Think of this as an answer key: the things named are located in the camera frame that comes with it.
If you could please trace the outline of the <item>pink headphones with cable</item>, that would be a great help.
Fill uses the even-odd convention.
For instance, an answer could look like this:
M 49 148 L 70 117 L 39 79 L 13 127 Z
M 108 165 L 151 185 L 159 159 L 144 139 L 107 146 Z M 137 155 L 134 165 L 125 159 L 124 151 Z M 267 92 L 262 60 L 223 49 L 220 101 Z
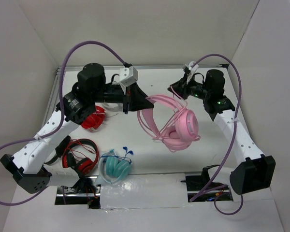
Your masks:
M 167 95 L 151 95 L 146 98 L 150 103 L 160 103 L 173 110 L 173 115 L 162 129 L 154 121 L 153 109 L 137 112 L 141 128 L 154 141 L 163 143 L 171 152 L 187 149 L 193 142 L 200 140 L 199 124 L 195 113 L 188 109 L 187 101 L 180 102 Z

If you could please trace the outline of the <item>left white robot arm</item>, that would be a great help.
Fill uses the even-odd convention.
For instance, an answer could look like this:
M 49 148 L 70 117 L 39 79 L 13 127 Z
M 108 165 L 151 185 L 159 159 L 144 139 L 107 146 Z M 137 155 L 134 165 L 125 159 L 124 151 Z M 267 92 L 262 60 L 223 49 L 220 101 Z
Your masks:
M 85 189 L 86 181 L 79 171 L 55 170 L 44 163 L 56 147 L 96 111 L 97 103 L 121 103 L 125 114 L 153 108 L 138 87 L 138 72 L 131 65 L 126 64 L 119 70 L 117 83 L 106 83 L 104 67 L 98 63 L 84 66 L 77 80 L 63 96 L 63 105 L 56 106 L 33 140 L 13 155 L 6 154 L 0 159 L 16 183 L 30 194 L 47 186 L 67 186 L 75 193 Z

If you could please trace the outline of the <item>red black headphones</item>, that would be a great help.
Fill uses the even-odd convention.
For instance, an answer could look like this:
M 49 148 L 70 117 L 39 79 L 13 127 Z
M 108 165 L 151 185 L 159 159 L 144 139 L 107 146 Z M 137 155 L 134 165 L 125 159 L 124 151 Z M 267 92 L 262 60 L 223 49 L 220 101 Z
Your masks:
M 86 156 L 81 151 L 76 150 L 82 148 L 94 156 L 94 160 Z M 72 168 L 80 176 L 86 176 L 97 165 L 99 161 L 99 150 L 95 142 L 90 139 L 74 139 L 68 142 L 64 149 L 61 164 L 63 168 Z

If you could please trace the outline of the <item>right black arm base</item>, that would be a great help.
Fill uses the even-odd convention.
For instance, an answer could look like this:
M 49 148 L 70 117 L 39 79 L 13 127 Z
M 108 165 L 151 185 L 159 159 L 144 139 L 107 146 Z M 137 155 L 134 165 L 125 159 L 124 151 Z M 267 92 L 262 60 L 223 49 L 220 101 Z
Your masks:
M 185 183 L 187 187 L 187 191 L 199 192 L 210 180 L 210 176 L 208 170 L 214 167 L 218 167 L 219 165 L 210 165 L 204 167 L 200 175 L 187 175 L 185 180 L 181 180 L 181 183 Z M 206 193 L 199 198 L 195 199 L 193 202 L 210 202 L 215 198 L 214 193 Z

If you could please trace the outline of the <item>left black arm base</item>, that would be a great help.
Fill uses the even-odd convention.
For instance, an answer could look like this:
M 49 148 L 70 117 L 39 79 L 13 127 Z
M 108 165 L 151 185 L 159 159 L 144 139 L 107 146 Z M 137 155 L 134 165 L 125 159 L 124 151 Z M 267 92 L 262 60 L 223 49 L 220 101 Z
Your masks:
M 55 205 L 82 205 L 88 209 L 100 209 L 101 185 L 95 185 L 96 177 L 79 180 L 73 187 L 57 188 Z

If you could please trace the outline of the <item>blue earbuds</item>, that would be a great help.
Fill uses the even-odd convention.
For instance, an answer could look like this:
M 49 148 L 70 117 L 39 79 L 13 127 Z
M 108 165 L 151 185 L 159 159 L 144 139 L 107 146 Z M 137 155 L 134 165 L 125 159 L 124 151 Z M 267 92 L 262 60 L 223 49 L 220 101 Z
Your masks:
M 128 154 L 134 155 L 134 152 L 132 150 L 129 150 L 126 146 L 124 146 L 122 148 L 125 150 L 125 156 L 127 156 Z

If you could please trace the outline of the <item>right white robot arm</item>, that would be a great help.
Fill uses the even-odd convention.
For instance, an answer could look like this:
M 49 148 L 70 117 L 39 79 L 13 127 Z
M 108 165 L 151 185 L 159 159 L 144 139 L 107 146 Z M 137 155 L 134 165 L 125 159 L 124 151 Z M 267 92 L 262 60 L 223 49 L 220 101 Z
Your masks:
M 201 99 L 205 111 L 215 122 L 232 146 L 238 166 L 230 174 L 230 184 L 238 195 L 266 189 L 270 186 L 276 162 L 266 156 L 253 142 L 240 122 L 236 108 L 224 94 L 224 73 L 211 69 L 202 83 L 188 74 L 168 87 L 183 99 L 189 96 Z

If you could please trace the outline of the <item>teal white headphones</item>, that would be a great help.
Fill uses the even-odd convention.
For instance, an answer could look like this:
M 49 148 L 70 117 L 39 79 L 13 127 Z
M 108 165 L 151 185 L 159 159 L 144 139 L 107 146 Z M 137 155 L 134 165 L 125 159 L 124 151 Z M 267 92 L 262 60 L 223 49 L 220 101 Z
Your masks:
M 132 160 L 127 156 L 119 156 L 114 149 L 104 153 L 98 163 L 99 175 L 96 185 L 115 185 L 123 181 L 131 172 Z

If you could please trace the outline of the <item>grey white headphones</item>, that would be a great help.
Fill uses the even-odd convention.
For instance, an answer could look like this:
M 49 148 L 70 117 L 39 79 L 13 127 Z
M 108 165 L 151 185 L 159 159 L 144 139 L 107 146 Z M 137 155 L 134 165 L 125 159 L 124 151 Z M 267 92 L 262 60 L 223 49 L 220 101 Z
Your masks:
M 103 108 L 107 109 L 108 111 L 112 112 L 122 112 L 123 111 L 123 104 L 122 103 L 101 103 Z

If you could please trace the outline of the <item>red folded headphones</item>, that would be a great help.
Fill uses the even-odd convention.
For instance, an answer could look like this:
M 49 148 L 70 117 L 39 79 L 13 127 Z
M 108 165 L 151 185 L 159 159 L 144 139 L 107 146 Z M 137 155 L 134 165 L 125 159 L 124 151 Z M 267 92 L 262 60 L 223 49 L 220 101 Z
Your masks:
M 82 128 L 88 131 L 97 130 L 106 118 L 106 111 L 100 106 L 96 106 L 96 111 L 89 115 L 81 124 Z

